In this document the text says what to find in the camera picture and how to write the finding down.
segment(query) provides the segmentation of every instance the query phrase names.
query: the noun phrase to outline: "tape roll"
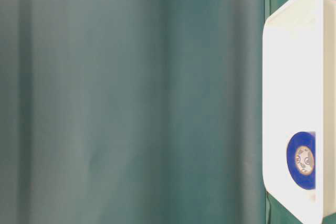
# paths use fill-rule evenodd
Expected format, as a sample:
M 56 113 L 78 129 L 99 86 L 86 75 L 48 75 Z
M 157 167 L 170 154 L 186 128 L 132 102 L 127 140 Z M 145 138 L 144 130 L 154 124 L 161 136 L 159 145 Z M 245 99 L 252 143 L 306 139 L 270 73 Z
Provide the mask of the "tape roll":
M 298 132 L 287 146 L 287 165 L 296 184 L 303 189 L 315 189 L 315 134 Z

